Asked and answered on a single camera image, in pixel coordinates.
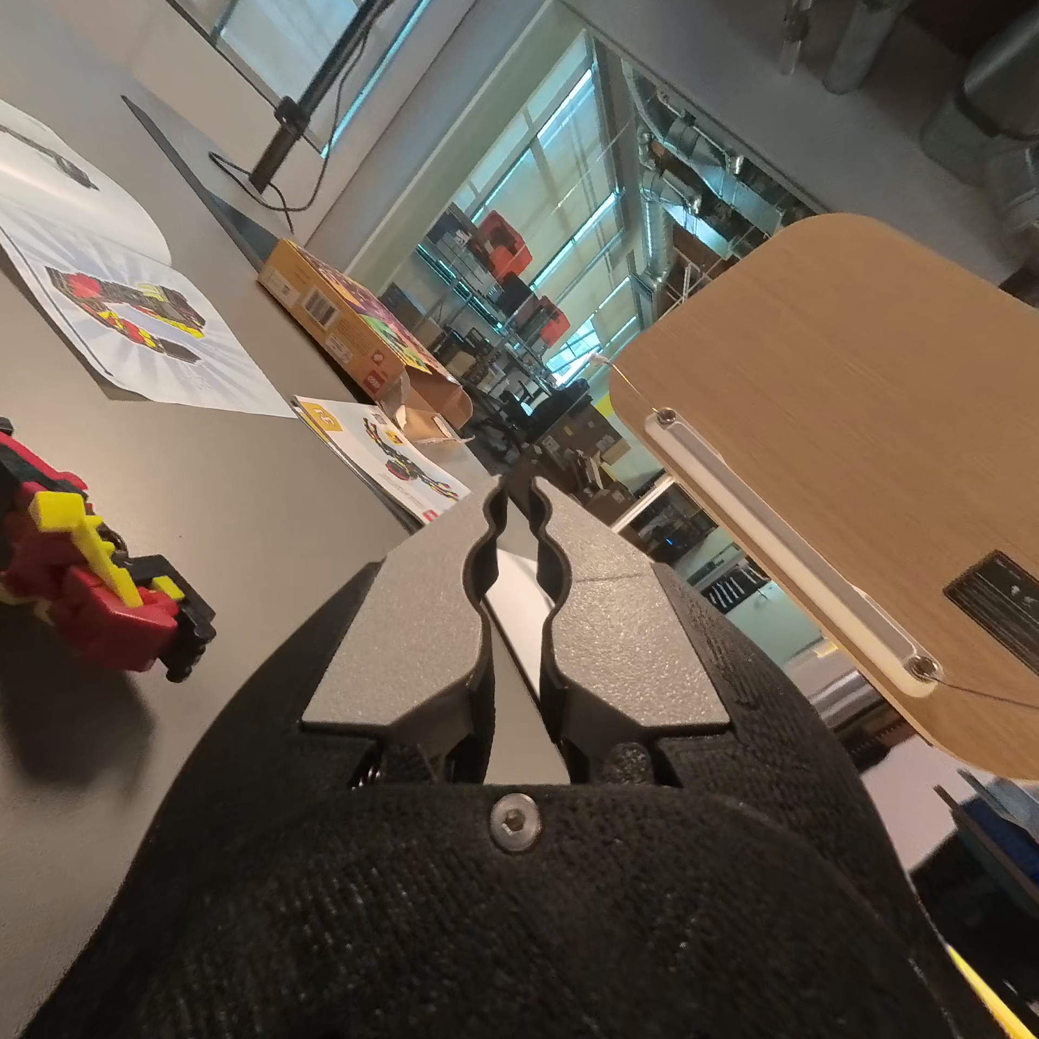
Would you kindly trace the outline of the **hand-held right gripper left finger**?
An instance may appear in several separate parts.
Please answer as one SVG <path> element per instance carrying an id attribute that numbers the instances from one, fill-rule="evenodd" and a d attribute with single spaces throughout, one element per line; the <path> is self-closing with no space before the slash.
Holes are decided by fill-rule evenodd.
<path id="1" fill-rule="evenodd" d="M 387 554 L 305 707 L 307 731 L 417 747 L 446 780 L 483 782 L 496 727 L 485 600 L 507 498 L 488 477 Z"/>

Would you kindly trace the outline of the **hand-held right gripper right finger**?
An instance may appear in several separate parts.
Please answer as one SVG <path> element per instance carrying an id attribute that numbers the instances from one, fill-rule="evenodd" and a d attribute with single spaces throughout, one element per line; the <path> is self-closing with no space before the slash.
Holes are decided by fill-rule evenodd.
<path id="1" fill-rule="evenodd" d="M 570 781 L 596 781 L 617 747 L 725 732 L 729 715 L 656 564 L 545 479 L 529 521 L 541 630 L 539 709 Z"/>

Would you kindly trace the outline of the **red yellow lego figure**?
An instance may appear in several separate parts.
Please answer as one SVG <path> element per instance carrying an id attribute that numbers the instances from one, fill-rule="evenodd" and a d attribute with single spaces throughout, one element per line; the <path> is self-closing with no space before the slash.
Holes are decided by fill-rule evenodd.
<path id="1" fill-rule="evenodd" d="M 163 555 L 135 556 L 87 484 L 43 461 L 1 420 L 2 604 L 30 609 L 97 667 L 189 678 L 215 611 Z"/>

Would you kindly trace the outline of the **colourful cover booklet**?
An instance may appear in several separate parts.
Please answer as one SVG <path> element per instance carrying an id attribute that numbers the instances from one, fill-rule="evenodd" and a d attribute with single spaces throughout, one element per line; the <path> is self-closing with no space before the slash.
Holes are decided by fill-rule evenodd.
<path id="1" fill-rule="evenodd" d="M 430 461 L 377 406 L 294 397 L 292 408 L 370 487 L 423 525 L 470 488 Z"/>

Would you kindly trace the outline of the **black office chair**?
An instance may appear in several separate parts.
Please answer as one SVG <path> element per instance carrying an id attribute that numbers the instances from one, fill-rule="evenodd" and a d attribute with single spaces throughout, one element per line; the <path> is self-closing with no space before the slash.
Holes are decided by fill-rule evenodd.
<path id="1" fill-rule="evenodd" d="M 472 428 L 488 437 L 499 435 L 500 446 L 490 443 L 488 450 L 501 461 L 507 461 L 512 451 L 517 454 L 547 434 L 554 423 L 579 409 L 588 398 L 589 383 L 584 378 L 574 379 L 550 394 L 531 412 L 526 412 L 518 400 L 508 391 L 500 397 L 485 396 L 484 412 L 472 420 Z"/>

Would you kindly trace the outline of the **wooden head desk lamp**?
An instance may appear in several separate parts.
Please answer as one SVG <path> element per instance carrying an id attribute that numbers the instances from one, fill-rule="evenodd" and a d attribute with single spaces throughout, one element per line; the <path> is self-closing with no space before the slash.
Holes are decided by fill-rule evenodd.
<path id="1" fill-rule="evenodd" d="M 928 742 L 1037 780 L 1037 311 L 833 213 L 601 365 L 630 434 Z"/>

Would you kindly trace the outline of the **orange cardboard box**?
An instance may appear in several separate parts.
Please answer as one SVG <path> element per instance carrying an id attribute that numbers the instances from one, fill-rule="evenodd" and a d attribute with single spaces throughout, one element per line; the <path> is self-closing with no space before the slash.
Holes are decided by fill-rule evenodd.
<path id="1" fill-rule="evenodd" d="M 359 282 L 289 238 L 275 243 L 259 282 L 408 438 L 461 438 L 474 416 L 467 390 Z"/>

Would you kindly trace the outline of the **red storage crate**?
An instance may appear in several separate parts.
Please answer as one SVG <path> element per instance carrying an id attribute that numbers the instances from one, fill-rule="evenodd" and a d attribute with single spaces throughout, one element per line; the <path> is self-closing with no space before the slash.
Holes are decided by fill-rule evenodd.
<path id="1" fill-rule="evenodd" d="M 537 305 L 525 325 L 526 341 L 540 340 L 548 347 L 555 345 L 570 330 L 570 322 L 562 309 L 547 296 L 538 299 Z"/>
<path id="2" fill-rule="evenodd" d="M 478 232 L 495 279 L 502 282 L 507 275 L 521 275 L 531 264 L 532 255 L 526 241 L 497 210 L 481 220 Z"/>

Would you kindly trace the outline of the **open instruction booklet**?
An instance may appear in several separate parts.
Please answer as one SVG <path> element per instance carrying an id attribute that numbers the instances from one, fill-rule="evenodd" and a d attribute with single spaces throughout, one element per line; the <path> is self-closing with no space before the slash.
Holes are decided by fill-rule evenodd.
<path id="1" fill-rule="evenodd" d="M 98 375 L 150 401 L 294 418 L 128 191 L 1 103 L 1 244 Z"/>

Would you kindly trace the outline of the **yellow plastic bin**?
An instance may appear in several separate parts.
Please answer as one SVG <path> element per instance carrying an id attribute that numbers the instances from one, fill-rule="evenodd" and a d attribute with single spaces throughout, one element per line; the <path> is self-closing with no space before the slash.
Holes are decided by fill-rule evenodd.
<path id="1" fill-rule="evenodd" d="M 943 945 L 945 953 L 949 954 L 956 968 L 968 982 L 974 993 L 983 1002 L 989 1014 L 1000 1024 L 1008 1038 L 1037 1038 L 1037 1035 L 1025 1025 L 1007 1003 L 1000 997 L 995 990 L 973 969 L 968 961 L 953 945 L 945 942 L 943 942 Z"/>

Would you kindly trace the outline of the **large grid window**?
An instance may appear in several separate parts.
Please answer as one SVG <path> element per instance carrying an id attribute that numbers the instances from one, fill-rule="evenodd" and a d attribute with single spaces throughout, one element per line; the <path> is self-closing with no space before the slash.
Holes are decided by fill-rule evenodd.
<path id="1" fill-rule="evenodd" d="M 359 54 L 334 79 L 305 132 L 310 146 L 327 157 L 374 90 L 428 1 L 384 2 Z M 201 30 L 232 66 L 271 103 L 301 100 L 307 85 L 359 12 L 352 1 L 175 1 L 174 7 Z"/>

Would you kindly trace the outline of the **silver spiral ventilation duct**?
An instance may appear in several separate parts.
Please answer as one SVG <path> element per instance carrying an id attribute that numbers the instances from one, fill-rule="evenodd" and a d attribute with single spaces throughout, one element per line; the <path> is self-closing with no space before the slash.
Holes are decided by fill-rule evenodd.
<path id="1" fill-rule="evenodd" d="M 705 281 L 816 212 L 809 201 L 705 113 L 625 61 L 637 117 L 646 278 L 685 262 Z"/>

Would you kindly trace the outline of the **dark grey stand base plate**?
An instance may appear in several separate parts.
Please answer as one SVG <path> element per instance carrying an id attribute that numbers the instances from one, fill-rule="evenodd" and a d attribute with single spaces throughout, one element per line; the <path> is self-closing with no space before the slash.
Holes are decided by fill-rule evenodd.
<path id="1" fill-rule="evenodd" d="M 215 142 L 193 123 L 148 91 L 142 101 L 123 95 L 124 103 L 142 125 L 149 137 L 182 175 L 203 206 L 227 232 L 240 254 L 260 272 L 270 255 L 288 235 L 279 213 L 254 198 L 243 186 L 245 175 L 231 169 L 227 160 L 218 163 Z"/>

